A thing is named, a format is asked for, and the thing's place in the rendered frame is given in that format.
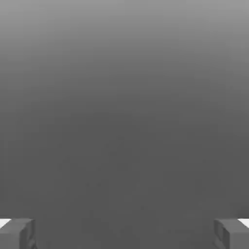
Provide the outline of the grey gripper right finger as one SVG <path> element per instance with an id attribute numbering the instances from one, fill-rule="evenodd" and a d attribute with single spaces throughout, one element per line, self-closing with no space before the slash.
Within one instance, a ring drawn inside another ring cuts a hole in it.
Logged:
<path id="1" fill-rule="evenodd" d="M 249 249 L 249 218 L 215 219 L 213 229 L 217 249 Z"/>

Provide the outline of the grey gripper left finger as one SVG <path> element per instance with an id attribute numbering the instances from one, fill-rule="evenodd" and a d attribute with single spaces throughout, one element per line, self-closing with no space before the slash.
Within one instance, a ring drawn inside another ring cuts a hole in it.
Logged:
<path id="1" fill-rule="evenodd" d="M 36 221 L 0 218 L 0 249 L 36 249 Z"/>

